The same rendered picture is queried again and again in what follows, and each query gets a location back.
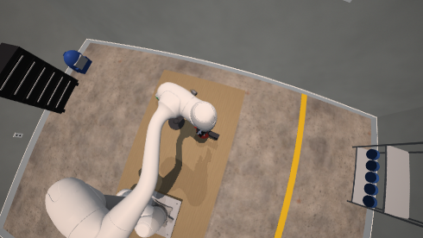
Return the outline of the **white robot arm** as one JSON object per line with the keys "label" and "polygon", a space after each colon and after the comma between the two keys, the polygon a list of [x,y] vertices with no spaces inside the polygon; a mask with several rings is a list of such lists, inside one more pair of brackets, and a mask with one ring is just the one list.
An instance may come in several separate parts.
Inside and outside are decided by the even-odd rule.
{"label": "white robot arm", "polygon": [[218,116],[212,104],[174,83],[162,84],[157,97],[158,109],[148,125],[141,177],[134,190],[104,195],[78,178],[61,179],[48,189],[47,213],[66,238],[129,238],[133,229],[146,238],[173,222],[172,207],[156,199],[148,204],[158,180],[161,129],[168,119],[183,116],[194,127],[208,132]]}

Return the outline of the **dark grey round disc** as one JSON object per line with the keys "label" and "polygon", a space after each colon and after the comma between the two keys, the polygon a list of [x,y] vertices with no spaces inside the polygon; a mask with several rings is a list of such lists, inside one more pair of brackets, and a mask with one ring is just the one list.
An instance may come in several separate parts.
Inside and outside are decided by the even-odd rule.
{"label": "dark grey round disc", "polygon": [[184,126],[185,119],[183,116],[178,116],[177,118],[168,119],[168,125],[172,129],[180,129]]}

